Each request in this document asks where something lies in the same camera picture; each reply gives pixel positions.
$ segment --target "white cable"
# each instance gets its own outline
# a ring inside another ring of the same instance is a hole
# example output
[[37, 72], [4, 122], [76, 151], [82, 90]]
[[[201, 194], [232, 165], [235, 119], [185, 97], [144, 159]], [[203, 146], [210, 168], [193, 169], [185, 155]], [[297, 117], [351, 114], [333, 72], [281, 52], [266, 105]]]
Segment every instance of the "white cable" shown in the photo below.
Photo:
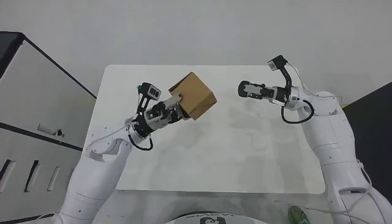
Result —
[[308, 90], [308, 88], [307, 88], [307, 87], [305, 86], [305, 84], [303, 83], [303, 81], [302, 81], [302, 79], [301, 79], [300, 74], [298, 73], [298, 71], [297, 71], [289, 62], [287, 62], [287, 64], [290, 65], [290, 66], [294, 69], [296, 75], [297, 75], [298, 78], [300, 79], [302, 88], [303, 88], [305, 91], [307, 91], [310, 95], [313, 95], [314, 97], [321, 97], [321, 98], [339, 97], [339, 98], [341, 99], [341, 103], [343, 102], [343, 98], [342, 98], [341, 96], [339, 96], [339, 95], [326, 95], [326, 96], [320, 96], [320, 95], [315, 95], [315, 94], [313, 94], [310, 90]]
[[370, 224], [369, 222], [367, 222], [367, 221], [365, 221], [365, 220], [363, 220], [363, 219], [361, 219], [361, 218], [358, 218], [358, 217], [355, 217], [355, 216], [352, 216], [352, 215], [349, 214], [349, 212], [352, 211], [352, 210], [354, 209], [355, 205], [356, 205], [359, 201], [361, 201], [361, 200], [370, 192], [370, 190], [371, 190], [371, 188], [372, 188], [372, 180], [370, 179], [368, 173], [367, 173], [367, 172], [365, 171], [365, 169], [362, 168], [362, 167], [361, 167], [361, 170], [362, 170], [362, 172], [365, 174], [365, 176], [367, 177], [367, 179], [369, 180], [369, 187], [367, 188], [366, 192], [365, 192], [364, 194], [362, 194], [362, 196], [360, 196], [360, 197], [351, 205], [350, 208], [348, 208], [348, 209], [346, 209], [346, 210], [344, 210], [344, 211], [328, 211], [328, 210], [324, 210], [324, 209], [316, 209], [316, 208], [311, 208], [311, 207], [309, 207], [309, 206], [301, 206], [301, 205], [298, 205], [298, 204], [289, 203], [289, 202], [282, 201], [282, 200], [275, 200], [275, 203], [279, 203], [279, 202], [280, 202], [280, 203], [292, 204], [292, 205], [294, 205], [294, 206], [302, 207], [302, 208], [304, 208], [304, 209], [309, 209], [309, 210], [311, 210], [311, 211], [320, 211], [320, 212], [322, 212], [322, 213], [327, 213], [327, 214], [345, 215], [345, 216], [348, 216], [348, 217], [350, 217], [350, 218], [354, 218], [354, 219], [360, 220], [361, 222], [364, 222], [364, 223], [366, 223], [366, 224]]
[[355, 216], [352, 216], [352, 215], [349, 215], [349, 214], [346, 214], [346, 213], [340, 213], [340, 212], [335, 212], [335, 211], [325, 211], [325, 210], [323, 210], [323, 209], [311, 208], [311, 207], [302, 206], [302, 205], [299, 205], [299, 204], [294, 204], [294, 203], [290, 203], [290, 202], [286, 202], [286, 201], [282, 201], [282, 200], [275, 200], [274, 202], [275, 202], [275, 203], [286, 203], [286, 204], [291, 204], [291, 205], [293, 205], [293, 206], [298, 206], [298, 207], [301, 207], [301, 208], [304, 208], [304, 209], [307, 209], [307, 210], [310, 210], [310, 211], [319, 211], [319, 212], [326, 213], [326, 214], [345, 215], [345, 216], [348, 216], [348, 217], [350, 217], [350, 218], [354, 218], [354, 219], [360, 220], [361, 222], [364, 222], [364, 223], [366, 223], [366, 224], [370, 224], [370, 222], [367, 222], [367, 221], [365, 221], [365, 220], [363, 220], [363, 219], [361, 219], [361, 218], [359, 218], [359, 217], [355, 217]]
[[57, 215], [60, 218], [61, 223], [64, 224], [64, 221], [62, 220], [61, 216], [58, 213], [55, 213], [55, 212], [46, 213], [44, 215], [41, 215], [40, 217], [38, 217], [37, 219], [34, 220], [34, 223], [37, 222], [38, 220], [40, 220], [42, 217], [44, 217], [46, 215], [49, 215], [49, 214]]
[[87, 149], [89, 149], [93, 144], [99, 143], [100, 140], [105, 139], [105, 138], [108, 138], [109, 136], [112, 136], [112, 135], [116, 134], [116, 133], [119, 132], [120, 130], [122, 130], [122, 129], [124, 129], [125, 127], [127, 127], [130, 123], [132, 123], [132, 121], [129, 121], [129, 122], [126, 123], [123, 127], [121, 127], [120, 129], [116, 130], [115, 132], [112, 132], [112, 133], [109, 134], [109, 135], [106, 135], [106, 136], [104, 136], [104, 137], [101, 137], [101, 138], [99, 138], [99, 139], [96, 139], [95, 141], [92, 141], [92, 142], [87, 146]]
[[[140, 93], [138, 92], [138, 100], [137, 100], [136, 110], [137, 110], [137, 107], [139, 106], [139, 102], [140, 102]], [[89, 149], [93, 144], [98, 143], [100, 140], [105, 139], [105, 138], [108, 138], [109, 136], [112, 136], [112, 135], [116, 134], [117, 132], [119, 132], [120, 130], [126, 128], [130, 123], [132, 123], [131, 120], [130, 120], [128, 123], [126, 123], [123, 127], [121, 127], [120, 129], [116, 130], [115, 132], [112, 132], [112, 133], [109, 134], [109, 135], [106, 135], [106, 136], [104, 136], [104, 137], [101, 137], [101, 138], [99, 138], [99, 139], [96, 139], [96, 140], [92, 141], [92, 142], [87, 146], [87, 149]]]

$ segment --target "robot forearm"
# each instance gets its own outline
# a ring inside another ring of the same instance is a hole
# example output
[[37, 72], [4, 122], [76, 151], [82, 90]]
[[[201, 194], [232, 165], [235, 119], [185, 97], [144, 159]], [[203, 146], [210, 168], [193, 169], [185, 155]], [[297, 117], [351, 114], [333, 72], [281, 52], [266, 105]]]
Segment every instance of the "robot forearm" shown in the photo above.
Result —
[[[138, 90], [143, 97], [137, 114], [126, 120], [125, 126], [117, 133], [93, 141], [82, 153], [55, 223], [92, 223], [99, 209], [116, 188], [131, 150], [135, 147], [151, 150], [151, 137], [149, 149], [139, 147], [138, 144], [152, 132], [189, 118], [178, 105], [181, 100], [179, 95], [159, 102], [147, 110], [149, 100], [158, 100], [160, 90], [148, 83], [143, 83]], [[115, 159], [106, 160], [104, 155], [113, 155]]]
[[[391, 204], [362, 173], [363, 165], [355, 155], [354, 134], [337, 97], [329, 92], [313, 94], [303, 84], [293, 87], [286, 63], [282, 56], [268, 62], [272, 70], [281, 70], [286, 80], [284, 88], [242, 81], [238, 95], [278, 104], [285, 122], [302, 125], [306, 140], [320, 161], [328, 191], [330, 211], [313, 210], [331, 213], [335, 223], [392, 223]], [[284, 109], [297, 111], [300, 120], [285, 120]]]

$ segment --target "white cabinet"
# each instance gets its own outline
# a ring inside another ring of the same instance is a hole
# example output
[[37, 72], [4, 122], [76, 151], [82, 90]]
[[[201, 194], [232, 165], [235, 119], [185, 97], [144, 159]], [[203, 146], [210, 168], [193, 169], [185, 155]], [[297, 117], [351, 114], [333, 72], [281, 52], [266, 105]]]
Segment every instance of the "white cabinet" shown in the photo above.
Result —
[[[95, 98], [23, 41], [0, 79], [0, 122], [83, 147]], [[51, 135], [57, 130], [64, 137]]]
[[0, 222], [60, 208], [95, 101], [23, 34], [0, 32]]

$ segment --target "green object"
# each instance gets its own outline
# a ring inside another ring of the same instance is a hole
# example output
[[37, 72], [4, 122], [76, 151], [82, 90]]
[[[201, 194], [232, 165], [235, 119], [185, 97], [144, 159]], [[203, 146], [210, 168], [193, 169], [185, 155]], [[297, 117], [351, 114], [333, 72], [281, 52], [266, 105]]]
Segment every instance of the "green object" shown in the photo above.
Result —
[[292, 206], [288, 210], [288, 219], [291, 224], [311, 224], [305, 212], [297, 206]]

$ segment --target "drawer handle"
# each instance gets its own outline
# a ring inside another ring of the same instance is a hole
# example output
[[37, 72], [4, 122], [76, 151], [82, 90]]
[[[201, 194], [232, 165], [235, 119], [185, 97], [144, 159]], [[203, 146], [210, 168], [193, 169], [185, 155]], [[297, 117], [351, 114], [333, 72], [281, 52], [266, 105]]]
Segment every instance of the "drawer handle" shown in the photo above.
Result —
[[51, 136], [61, 136], [61, 137], [65, 137], [65, 134], [62, 132], [62, 129], [58, 129], [58, 130], [56, 130], [55, 132], [52, 133], [52, 132], [48, 132], [48, 131], [46, 131], [46, 130], [40, 128], [40, 126], [41, 126], [41, 124], [38, 124], [37, 130], [38, 130], [39, 132], [43, 132], [43, 133], [49, 134], [49, 135], [51, 135]]

